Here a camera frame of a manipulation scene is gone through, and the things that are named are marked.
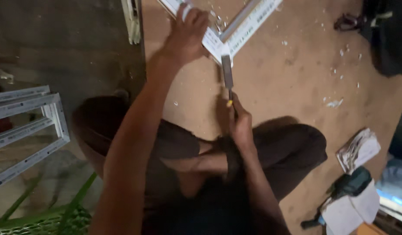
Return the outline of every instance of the dark pants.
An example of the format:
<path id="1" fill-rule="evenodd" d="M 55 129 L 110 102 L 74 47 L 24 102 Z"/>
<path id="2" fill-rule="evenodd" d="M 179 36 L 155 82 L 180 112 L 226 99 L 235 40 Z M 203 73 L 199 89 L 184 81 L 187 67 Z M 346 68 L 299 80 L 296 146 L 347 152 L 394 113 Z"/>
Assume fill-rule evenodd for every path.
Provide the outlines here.
<path id="1" fill-rule="evenodd" d="M 102 176 L 104 158 L 128 107 L 117 97 L 86 100 L 73 114 L 74 133 L 86 158 Z M 327 159 L 326 140 L 317 129 L 302 124 L 274 126 L 270 120 L 254 128 L 254 141 L 266 178 L 278 201 L 288 195 L 315 167 Z M 162 206 L 188 202 L 179 190 L 173 170 L 159 158 L 189 158 L 199 153 L 199 139 L 191 132 L 161 121 L 146 174 L 146 213 Z M 234 147 L 226 150 L 228 158 L 237 155 Z M 211 179 L 196 196 L 205 203 L 228 200 L 245 192 L 243 171 L 227 184 Z"/>

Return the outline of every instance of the man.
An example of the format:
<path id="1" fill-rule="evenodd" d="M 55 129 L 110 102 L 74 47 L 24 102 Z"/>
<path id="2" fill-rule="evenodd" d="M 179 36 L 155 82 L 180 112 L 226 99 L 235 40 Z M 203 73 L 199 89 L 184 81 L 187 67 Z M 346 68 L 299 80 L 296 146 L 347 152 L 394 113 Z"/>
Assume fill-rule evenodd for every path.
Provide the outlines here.
<path id="1" fill-rule="evenodd" d="M 289 234 L 279 201 L 326 160 L 325 138 L 300 124 L 252 129 L 235 94 L 230 136 L 216 141 L 161 120 L 174 77 L 205 54 L 209 14 L 193 8 L 183 21 L 184 8 L 130 107 L 96 97 L 74 113 L 78 142 L 104 180 L 89 233 Z"/>

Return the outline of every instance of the paper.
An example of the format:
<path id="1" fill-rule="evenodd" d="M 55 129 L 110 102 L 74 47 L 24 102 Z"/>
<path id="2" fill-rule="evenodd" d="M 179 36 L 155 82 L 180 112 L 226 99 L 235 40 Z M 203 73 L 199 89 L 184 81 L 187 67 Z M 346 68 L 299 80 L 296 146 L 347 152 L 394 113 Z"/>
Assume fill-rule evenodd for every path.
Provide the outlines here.
<path id="1" fill-rule="evenodd" d="M 360 195 L 350 196 L 350 201 L 364 222 L 371 224 L 379 209 L 379 195 L 376 192 L 375 181 L 372 180 Z"/>
<path id="2" fill-rule="evenodd" d="M 348 235 L 363 223 L 349 196 L 341 197 L 329 204 L 321 215 L 334 235 Z"/>
<path id="3" fill-rule="evenodd" d="M 330 199 L 321 212 L 331 234 L 349 235 L 361 223 L 371 224 L 379 209 L 379 195 L 372 180 L 358 196 L 344 196 L 336 201 Z"/>
<path id="4" fill-rule="evenodd" d="M 380 150 L 381 146 L 375 133 L 366 128 L 360 131 L 350 143 L 339 149 L 336 156 L 346 174 L 352 174 L 356 168 L 373 158 Z"/>

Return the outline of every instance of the green mesh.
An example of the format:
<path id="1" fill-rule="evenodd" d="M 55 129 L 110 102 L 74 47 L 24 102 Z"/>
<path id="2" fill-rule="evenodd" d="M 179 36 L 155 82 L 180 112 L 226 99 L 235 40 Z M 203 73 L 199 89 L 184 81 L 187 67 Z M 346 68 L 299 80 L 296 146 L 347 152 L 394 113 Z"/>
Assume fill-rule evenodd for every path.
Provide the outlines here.
<path id="1" fill-rule="evenodd" d="M 21 195 L 17 201 L 5 212 L 0 219 L 0 235 L 84 235 L 88 233 L 88 226 L 91 223 L 91 215 L 82 206 L 81 202 L 85 197 L 91 184 L 97 177 L 93 173 L 85 182 L 71 203 L 66 206 L 49 209 L 34 216 L 27 216 L 17 219 L 8 218 L 14 213 L 18 206 L 30 195 L 37 186 L 42 176 L 37 177 Z"/>
<path id="2" fill-rule="evenodd" d="M 49 210 L 45 213 L 7 220 L 0 224 L 0 235 L 54 235 L 58 233 L 62 216 L 67 206 Z M 87 228 L 91 222 L 91 215 L 80 205 L 73 211 L 71 216 L 60 232 L 66 235 L 87 234 Z"/>

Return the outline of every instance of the concrete floor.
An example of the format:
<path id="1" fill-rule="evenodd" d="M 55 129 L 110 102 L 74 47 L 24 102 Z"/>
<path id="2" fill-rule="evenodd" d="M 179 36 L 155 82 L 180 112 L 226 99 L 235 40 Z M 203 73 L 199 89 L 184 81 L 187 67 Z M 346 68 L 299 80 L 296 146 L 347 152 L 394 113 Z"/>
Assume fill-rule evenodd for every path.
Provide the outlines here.
<path id="1" fill-rule="evenodd" d="M 15 76 L 15 84 L 5 87 L 49 85 L 61 95 L 68 125 L 84 99 L 112 94 L 118 87 L 127 88 L 134 97 L 145 81 L 141 46 L 128 43 L 121 2 L 116 0 L 0 0 L 0 54 L 19 57 L 16 64 L 0 64 Z M 40 171 L 45 172 L 44 179 L 14 217 L 44 211 L 55 198 L 56 205 L 72 199 L 92 169 L 70 136 L 72 141 L 61 150 L 0 187 L 0 215 Z M 29 143 L 38 147 L 37 140 Z M 26 150 L 19 146 L 0 153 L 0 172 L 27 157 Z M 89 190 L 88 209 L 95 206 L 100 188 L 97 180 Z"/>

